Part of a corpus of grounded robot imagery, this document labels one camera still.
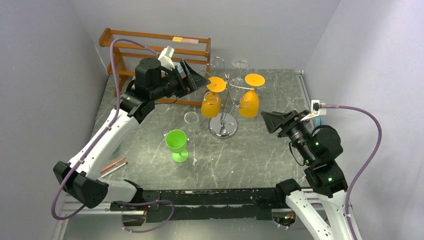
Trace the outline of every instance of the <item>white wall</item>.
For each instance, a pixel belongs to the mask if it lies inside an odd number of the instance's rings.
[[[340,0],[72,2],[95,43],[105,28],[211,38],[212,56],[228,63],[246,57],[256,69],[304,69]],[[108,64],[108,48],[99,51]]]
[[[312,99],[373,113],[383,131],[351,201],[363,239],[424,236],[424,2],[342,0],[305,68]],[[350,183],[370,155],[376,126],[348,110],[327,111],[341,135],[337,159]]]
[[[69,1],[0,6],[0,239],[49,240],[53,166],[89,140],[105,70]]]

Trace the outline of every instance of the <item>wooden shelf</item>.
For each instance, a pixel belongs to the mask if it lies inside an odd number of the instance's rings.
[[[131,37],[132,40],[134,40],[134,37],[140,38],[140,41],[136,42],[143,42],[143,39],[157,39],[157,40],[168,40],[166,41],[166,45],[172,46],[175,51],[174,54],[180,54],[185,55],[184,59],[189,64],[197,64],[197,65],[205,65],[206,71],[210,72],[211,66],[211,39],[210,38],[198,38],[198,37],[191,37],[191,36],[175,36],[175,35],[165,35],[165,34],[155,34],[155,33],[146,33],[146,32],[135,32],[135,31],[122,31],[122,30],[112,30],[110,28],[106,28],[100,38],[98,39],[98,44],[101,47],[110,47],[112,44],[112,41],[116,39],[119,36],[125,36]],[[180,43],[180,42],[172,42],[173,37],[181,37],[181,38],[187,38],[187,39],[196,39],[199,41],[199,44],[202,44],[204,46],[199,49],[189,49],[193,46],[193,44],[187,44],[187,43]],[[164,48],[166,48],[166,45],[162,42],[162,45],[149,45],[150,48],[152,48],[155,51],[161,52]],[[122,52],[122,49],[131,49],[131,50],[145,50],[143,47],[140,47],[138,45],[132,44],[132,43],[123,43],[123,42],[117,42],[114,45],[113,48],[113,55],[115,60],[115,70],[116,73],[119,75],[119,89],[122,91],[122,88],[125,84],[125,81],[129,76],[133,77],[136,75],[135,71],[133,69],[128,69],[127,65],[124,61],[124,57],[131,57],[131,58],[138,58],[138,59],[144,59],[144,58],[157,58],[158,56],[155,55],[149,55],[149,54],[142,54],[142,53],[133,53],[133,52]],[[172,60],[174,62],[179,62],[182,58],[179,57],[173,57]],[[112,74],[112,64],[109,63],[107,66],[107,73]],[[168,99],[168,98],[162,98],[158,100],[159,102],[163,103],[172,103],[174,100]],[[198,106],[200,107],[202,105],[202,102],[196,102],[196,101],[186,101],[186,100],[177,100],[175,102],[176,104],[181,105],[190,105],[190,106]]]

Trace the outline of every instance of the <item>gray marble tabletop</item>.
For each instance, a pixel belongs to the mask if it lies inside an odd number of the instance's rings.
[[[237,76],[236,70],[228,72],[233,78]],[[307,109],[294,70],[250,69],[248,73],[260,74],[266,80],[264,87],[258,91],[259,112]],[[212,74],[222,78],[224,71],[218,69]],[[99,130],[116,103],[114,89],[111,76],[97,114],[94,132]],[[200,102],[204,93],[205,90],[200,89],[183,99]],[[302,187],[308,186],[304,168],[296,164],[289,151],[289,140],[277,138],[276,133],[269,134],[260,114],[254,118],[244,118],[236,108],[229,107],[237,119],[239,129],[234,137],[222,140],[209,133],[209,118],[201,114],[200,107],[178,104],[168,106],[169,111],[166,113],[151,112],[123,140],[120,150],[104,165],[121,157],[126,157],[129,164],[106,179],[128,179],[147,190],[274,187],[276,183],[290,178]],[[184,114],[192,111],[199,115],[200,130],[194,143],[187,144],[188,159],[177,163],[172,159],[162,131],[183,128]]]

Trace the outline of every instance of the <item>round chrome base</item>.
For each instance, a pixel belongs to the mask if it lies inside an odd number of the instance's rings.
[[[224,115],[223,124],[221,124],[221,114],[209,120],[209,132],[218,139],[229,139],[237,132],[238,125],[236,118],[227,113]]]

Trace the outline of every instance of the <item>metal wine glass holder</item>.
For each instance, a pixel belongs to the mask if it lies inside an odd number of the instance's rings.
[[[216,65],[213,65],[212,62],[214,59],[217,59]],[[236,104],[233,100],[233,97],[231,95],[231,91],[230,89],[232,88],[239,88],[239,89],[246,89],[246,90],[254,90],[255,88],[249,88],[249,87],[242,87],[242,86],[238,86],[235,84],[235,80],[230,78],[229,74],[227,73],[227,69],[225,66],[225,61],[223,58],[216,56],[214,58],[212,58],[212,60],[210,61],[210,65],[213,68],[217,68],[218,67],[218,60],[222,61],[223,67],[224,67],[224,77],[225,77],[225,91],[227,91],[226,94],[226,99],[225,102],[223,102],[223,107],[222,107],[222,111],[220,113],[218,113],[217,116],[210,118],[209,120],[209,132],[212,134],[212,136],[214,136],[215,138],[218,139],[229,139],[231,137],[233,137],[236,133],[237,130],[239,128],[238,124],[237,124],[237,120],[236,118],[231,115],[231,113],[227,112],[228,108],[227,108],[227,104],[228,104],[228,99],[231,100],[232,104],[239,109],[243,109],[246,108],[249,104],[249,102],[245,99],[245,98],[241,98],[240,99],[240,104]],[[211,97],[210,99],[216,98],[216,102],[215,103],[209,103],[206,100],[206,96],[212,93],[212,91],[208,91],[204,94],[203,96],[203,100],[210,105],[214,105],[214,104],[219,104],[219,100],[217,97]],[[242,99],[245,100],[246,104],[244,106],[240,106]]]

